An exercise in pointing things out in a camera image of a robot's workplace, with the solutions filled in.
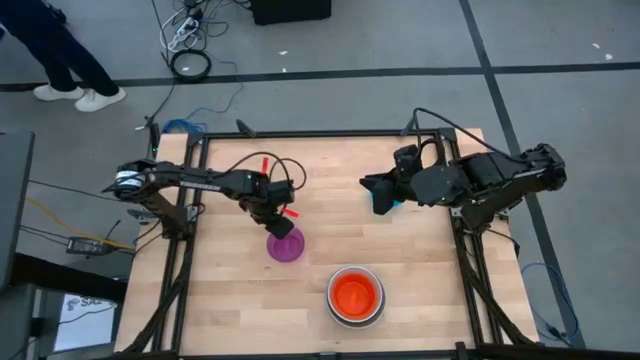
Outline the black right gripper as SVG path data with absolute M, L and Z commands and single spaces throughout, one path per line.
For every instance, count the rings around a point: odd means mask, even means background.
M 359 184 L 372 192 L 373 212 L 384 215 L 399 202 L 413 201 L 418 198 L 411 187 L 411 180 L 422 168 L 401 171 L 394 168 L 391 172 L 365 175 Z

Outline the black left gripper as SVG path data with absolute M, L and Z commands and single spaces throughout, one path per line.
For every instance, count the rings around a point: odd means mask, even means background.
M 292 221 L 284 217 L 279 205 L 268 200 L 246 198 L 243 200 L 243 210 L 256 223 L 265 225 L 266 230 L 276 239 L 284 239 L 295 227 Z

